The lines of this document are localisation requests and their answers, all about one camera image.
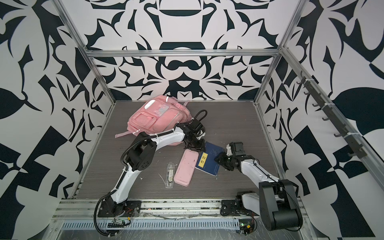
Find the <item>blue notebook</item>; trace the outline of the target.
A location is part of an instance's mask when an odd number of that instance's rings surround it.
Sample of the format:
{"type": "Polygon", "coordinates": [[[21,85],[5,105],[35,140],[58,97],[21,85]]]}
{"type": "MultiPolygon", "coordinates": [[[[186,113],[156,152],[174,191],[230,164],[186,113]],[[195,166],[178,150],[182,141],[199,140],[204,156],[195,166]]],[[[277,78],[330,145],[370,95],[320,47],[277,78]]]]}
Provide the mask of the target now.
{"type": "Polygon", "coordinates": [[[225,149],[222,147],[206,142],[205,151],[200,153],[195,168],[209,175],[217,176],[220,165],[215,161],[215,158],[224,152],[225,149]]]}

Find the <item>pink student backpack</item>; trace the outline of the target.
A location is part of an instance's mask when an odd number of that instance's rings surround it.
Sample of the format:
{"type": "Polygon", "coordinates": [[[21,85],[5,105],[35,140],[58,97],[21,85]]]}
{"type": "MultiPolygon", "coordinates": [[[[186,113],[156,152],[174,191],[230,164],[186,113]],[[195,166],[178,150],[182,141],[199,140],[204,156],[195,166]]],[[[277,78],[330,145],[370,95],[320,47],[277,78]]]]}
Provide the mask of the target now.
{"type": "Polygon", "coordinates": [[[127,135],[138,136],[144,132],[155,135],[173,130],[178,123],[187,123],[194,118],[187,109],[173,97],[159,95],[148,100],[128,120],[127,131],[116,134],[116,138],[127,135]]]}

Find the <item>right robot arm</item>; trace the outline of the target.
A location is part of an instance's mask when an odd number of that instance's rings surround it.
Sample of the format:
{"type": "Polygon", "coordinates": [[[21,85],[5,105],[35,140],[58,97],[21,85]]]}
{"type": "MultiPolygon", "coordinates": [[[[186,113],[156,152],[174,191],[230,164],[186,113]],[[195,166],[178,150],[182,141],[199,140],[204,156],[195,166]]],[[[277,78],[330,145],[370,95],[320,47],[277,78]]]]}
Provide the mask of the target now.
{"type": "Polygon", "coordinates": [[[258,187],[257,194],[240,195],[241,203],[244,209],[261,217],[267,230],[297,232],[302,228],[303,216],[291,181],[271,175],[250,155],[220,153],[215,162],[227,171],[239,170],[258,187]]]}

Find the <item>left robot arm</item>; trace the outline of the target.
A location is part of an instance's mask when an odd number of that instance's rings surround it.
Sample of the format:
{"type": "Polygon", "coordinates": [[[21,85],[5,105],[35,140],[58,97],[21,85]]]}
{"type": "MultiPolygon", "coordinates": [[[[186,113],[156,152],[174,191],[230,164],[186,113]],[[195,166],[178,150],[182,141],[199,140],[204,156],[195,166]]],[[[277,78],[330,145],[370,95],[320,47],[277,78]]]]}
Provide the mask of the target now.
{"type": "Polygon", "coordinates": [[[203,117],[192,118],[185,123],[177,123],[170,130],[146,134],[140,133],[134,142],[123,152],[120,162],[124,166],[121,176],[114,188],[101,197],[95,210],[100,217],[120,216],[128,210],[127,200],[129,192],[139,174],[148,168],[153,161],[157,150],[176,143],[185,143],[185,148],[193,151],[204,151],[205,127],[201,121],[207,116],[207,110],[203,117]]]}

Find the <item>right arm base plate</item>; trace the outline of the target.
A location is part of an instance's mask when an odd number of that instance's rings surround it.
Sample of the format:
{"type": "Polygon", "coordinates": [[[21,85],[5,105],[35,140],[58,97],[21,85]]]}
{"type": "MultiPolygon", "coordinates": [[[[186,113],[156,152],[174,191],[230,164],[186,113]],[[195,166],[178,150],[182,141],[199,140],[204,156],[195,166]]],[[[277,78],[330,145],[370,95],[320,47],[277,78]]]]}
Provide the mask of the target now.
{"type": "Polygon", "coordinates": [[[247,210],[244,208],[242,204],[240,204],[237,200],[222,200],[221,201],[221,216],[255,216],[259,215],[254,213],[251,210],[247,210]]]}

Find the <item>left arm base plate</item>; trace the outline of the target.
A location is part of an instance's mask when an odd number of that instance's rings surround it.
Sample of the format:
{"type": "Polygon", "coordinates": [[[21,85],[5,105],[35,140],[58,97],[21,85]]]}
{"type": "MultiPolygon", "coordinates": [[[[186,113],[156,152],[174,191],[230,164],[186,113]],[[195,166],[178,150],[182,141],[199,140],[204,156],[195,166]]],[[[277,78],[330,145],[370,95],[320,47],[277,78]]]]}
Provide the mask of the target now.
{"type": "Polygon", "coordinates": [[[140,213],[141,205],[141,201],[125,201],[116,205],[113,201],[103,200],[97,217],[134,217],[140,213]]]}

